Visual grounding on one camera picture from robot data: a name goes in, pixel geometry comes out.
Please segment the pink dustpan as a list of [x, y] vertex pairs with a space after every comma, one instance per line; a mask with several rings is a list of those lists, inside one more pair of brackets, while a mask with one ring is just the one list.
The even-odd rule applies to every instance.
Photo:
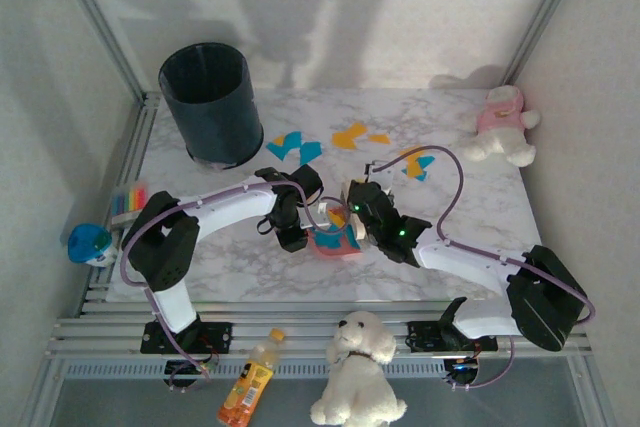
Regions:
[[313, 230], [317, 230], [317, 229], [311, 229], [310, 230], [310, 233], [309, 233], [309, 245], [310, 245], [311, 250], [321, 258], [326, 258], [326, 259], [331, 259], [331, 260], [338, 260], [338, 259], [344, 259], [344, 258], [353, 257], [353, 256], [356, 256], [356, 255], [359, 255], [359, 254], [362, 253], [362, 249], [361, 249], [359, 243], [353, 239], [353, 235], [352, 235], [350, 230], [345, 229], [345, 230], [342, 230], [342, 231], [338, 231], [337, 228], [330, 228], [330, 232], [334, 232], [334, 233], [344, 232], [345, 233], [345, 238], [343, 239], [342, 247], [339, 250], [333, 250], [333, 251], [331, 251], [331, 250], [320, 250], [318, 247], [315, 246], [315, 244], [313, 242], [313, 238], [312, 238], [312, 231]]

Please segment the aluminium frame base rails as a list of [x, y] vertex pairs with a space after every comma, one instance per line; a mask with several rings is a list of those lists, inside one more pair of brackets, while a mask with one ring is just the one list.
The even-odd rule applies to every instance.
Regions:
[[[405, 344], [409, 321], [438, 319], [446, 301], [402, 302], [201, 302], [196, 310], [204, 321], [230, 322], [229, 355], [247, 354], [273, 328], [286, 334], [285, 357], [321, 358], [338, 321], [352, 311], [369, 311], [393, 332], [397, 354], [408, 357]], [[54, 323], [45, 356], [48, 358], [139, 358], [151, 308], [141, 302], [87, 302], [76, 318]]]

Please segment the black controller board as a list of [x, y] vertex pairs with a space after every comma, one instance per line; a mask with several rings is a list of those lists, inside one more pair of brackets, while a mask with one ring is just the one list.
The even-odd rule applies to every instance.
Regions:
[[219, 359], [213, 357], [199, 360], [198, 367], [189, 361], [181, 362], [171, 369], [169, 377], [164, 382], [173, 393], [185, 394], [201, 389], [211, 382], [211, 374], [218, 363]]
[[469, 391], [477, 378], [479, 364], [473, 357], [445, 359], [443, 380], [453, 389]]

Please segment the white plush dog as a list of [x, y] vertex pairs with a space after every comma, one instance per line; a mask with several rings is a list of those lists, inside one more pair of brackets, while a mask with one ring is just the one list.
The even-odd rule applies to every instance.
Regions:
[[390, 364], [397, 344], [380, 318], [356, 311], [339, 321], [326, 348], [330, 364], [327, 385], [310, 409], [319, 426], [390, 427], [407, 411], [396, 397], [383, 367]]

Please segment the orange juice bottle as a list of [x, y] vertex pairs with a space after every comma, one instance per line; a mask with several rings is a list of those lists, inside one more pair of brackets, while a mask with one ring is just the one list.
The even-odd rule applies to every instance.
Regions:
[[266, 386], [274, 375], [285, 333], [273, 328], [254, 346], [231, 391], [218, 410], [225, 427], [248, 427]]

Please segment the aluminium frame post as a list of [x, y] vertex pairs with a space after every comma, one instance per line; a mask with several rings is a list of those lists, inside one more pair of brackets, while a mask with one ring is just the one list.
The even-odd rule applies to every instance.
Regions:
[[146, 100], [145, 90], [136, 77], [97, 0], [77, 1], [133, 98], [138, 104], [143, 104]]
[[500, 80], [501, 85], [513, 85], [517, 81], [561, 1], [541, 0], [539, 2], [504, 71]]

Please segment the large blue paper scrap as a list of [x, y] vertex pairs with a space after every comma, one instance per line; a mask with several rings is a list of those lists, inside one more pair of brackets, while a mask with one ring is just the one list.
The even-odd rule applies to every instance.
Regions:
[[302, 134], [300, 131], [292, 131], [285, 134], [283, 145], [276, 145], [273, 141], [266, 145], [266, 149], [279, 160], [284, 160], [292, 151], [299, 149], [302, 145]]

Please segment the dark blue-grey waste bin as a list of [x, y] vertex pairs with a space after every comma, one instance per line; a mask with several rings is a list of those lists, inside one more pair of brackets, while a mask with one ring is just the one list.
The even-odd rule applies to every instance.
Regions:
[[158, 83], [189, 156], [242, 164], [262, 146], [248, 62], [218, 42], [183, 47], [162, 64]]

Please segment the blue-capped white container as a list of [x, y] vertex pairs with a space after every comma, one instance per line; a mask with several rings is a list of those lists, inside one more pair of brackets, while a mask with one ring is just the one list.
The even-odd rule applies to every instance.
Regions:
[[108, 267], [117, 258], [112, 235], [105, 228], [91, 223], [78, 224], [67, 241], [67, 255], [71, 262], [93, 267]]

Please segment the white plush in pink dress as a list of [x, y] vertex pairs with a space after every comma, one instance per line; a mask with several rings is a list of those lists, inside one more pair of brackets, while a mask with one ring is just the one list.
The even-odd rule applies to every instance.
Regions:
[[475, 135], [463, 144], [462, 152], [470, 161], [480, 162], [502, 154], [510, 164], [522, 168], [533, 163], [536, 148], [525, 132], [541, 121], [536, 110], [526, 110], [524, 96], [515, 86], [491, 89], [475, 121]]

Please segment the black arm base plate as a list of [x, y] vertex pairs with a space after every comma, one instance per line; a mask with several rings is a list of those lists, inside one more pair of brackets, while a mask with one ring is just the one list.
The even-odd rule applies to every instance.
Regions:
[[[227, 354], [232, 340], [232, 323], [197, 320], [174, 334], [175, 341], [188, 354]], [[140, 343], [142, 354], [177, 354], [158, 320], [145, 325]]]
[[407, 323], [405, 344], [415, 352], [497, 352], [498, 342], [490, 336], [470, 339], [455, 327], [437, 321], [411, 321]]

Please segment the large orange paper scrap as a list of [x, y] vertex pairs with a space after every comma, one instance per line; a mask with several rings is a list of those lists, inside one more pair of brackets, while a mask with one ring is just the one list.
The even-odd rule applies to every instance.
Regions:
[[360, 122], [355, 122], [343, 131], [334, 132], [332, 134], [331, 141], [337, 148], [344, 150], [356, 150], [356, 140], [366, 133], [367, 127]]

